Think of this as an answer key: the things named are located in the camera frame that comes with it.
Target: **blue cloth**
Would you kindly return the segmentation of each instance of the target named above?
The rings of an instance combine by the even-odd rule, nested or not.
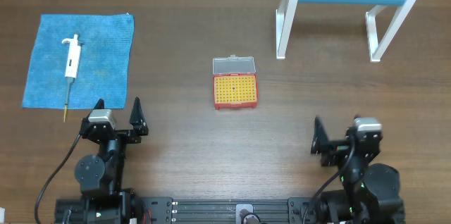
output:
[[[106,108],[124,108],[133,15],[42,15],[33,48],[24,108],[64,108],[66,97],[65,38],[78,33],[80,64],[70,89],[69,109],[93,108],[99,98]]]

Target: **white stand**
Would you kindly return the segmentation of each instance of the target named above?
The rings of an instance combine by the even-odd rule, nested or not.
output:
[[[386,6],[375,6],[369,12],[365,13],[366,31],[368,34],[369,55],[371,62],[381,61],[381,57],[388,45],[400,28],[410,9],[416,0],[406,0],[402,6],[396,10],[387,32],[384,34],[381,43],[378,43],[378,34],[376,31],[376,15]],[[276,10],[276,58],[285,59],[287,51],[288,38],[290,37],[291,26],[298,0],[280,0]]]

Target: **yellow pipette tip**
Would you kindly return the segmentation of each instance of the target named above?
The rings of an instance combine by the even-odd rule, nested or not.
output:
[[[64,104],[64,122],[66,122],[67,115],[68,115],[68,105]]]

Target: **brown wooden surface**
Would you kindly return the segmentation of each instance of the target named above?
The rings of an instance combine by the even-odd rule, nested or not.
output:
[[[0,207],[34,222],[39,191],[88,111],[21,108],[42,13],[135,16],[128,126],[141,98],[150,134],[128,148],[124,186],[141,195],[285,199],[312,195],[334,168],[309,154],[315,115],[342,137],[355,113],[384,127],[375,162],[398,169],[408,223],[449,223],[451,208],[451,0],[418,0],[381,63],[369,63],[370,6],[300,5],[287,58],[276,60],[280,0],[0,0]],[[394,10],[378,17],[383,32]],[[259,105],[214,109],[211,60],[253,56]],[[78,198],[74,165],[97,146],[82,140],[50,184],[41,220],[57,198]],[[340,188],[334,182],[329,189]]]

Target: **pipette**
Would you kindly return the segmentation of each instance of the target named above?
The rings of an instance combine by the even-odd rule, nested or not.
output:
[[[80,53],[82,50],[82,47],[80,46],[81,43],[78,41],[78,34],[74,34],[73,38],[63,39],[63,44],[67,43],[69,43],[69,54],[65,74],[67,87],[66,87],[66,100],[64,102],[64,122],[66,121],[66,116],[68,112],[70,86],[77,77],[78,62],[80,61]]]

